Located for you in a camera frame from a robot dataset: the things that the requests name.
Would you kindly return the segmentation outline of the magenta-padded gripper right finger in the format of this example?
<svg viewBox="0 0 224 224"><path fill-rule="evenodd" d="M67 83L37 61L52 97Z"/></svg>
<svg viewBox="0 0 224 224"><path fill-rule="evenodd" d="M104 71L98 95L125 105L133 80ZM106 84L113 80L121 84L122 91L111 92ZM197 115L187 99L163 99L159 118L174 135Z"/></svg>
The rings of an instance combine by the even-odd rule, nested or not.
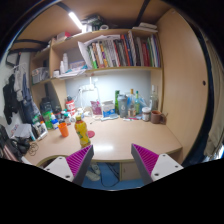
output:
<svg viewBox="0 0 224 224"><path fill-rule="evenodd" d="M131 145L131 154L145 185L182 169L168 154L156 154L137 144Z"/></svg>

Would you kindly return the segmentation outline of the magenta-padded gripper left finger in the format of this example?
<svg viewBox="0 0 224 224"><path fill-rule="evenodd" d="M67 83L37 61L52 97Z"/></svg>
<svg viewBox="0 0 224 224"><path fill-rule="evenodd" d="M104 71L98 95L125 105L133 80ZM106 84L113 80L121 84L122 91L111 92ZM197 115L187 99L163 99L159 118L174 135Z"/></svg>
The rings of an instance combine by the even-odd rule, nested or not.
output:
<svg viewBox="0 0 224 224"><path fill-rule="evenodd" d="M57 157L44 170L81 186L93 155L93 146L89 145L68 157Z"/></svg>

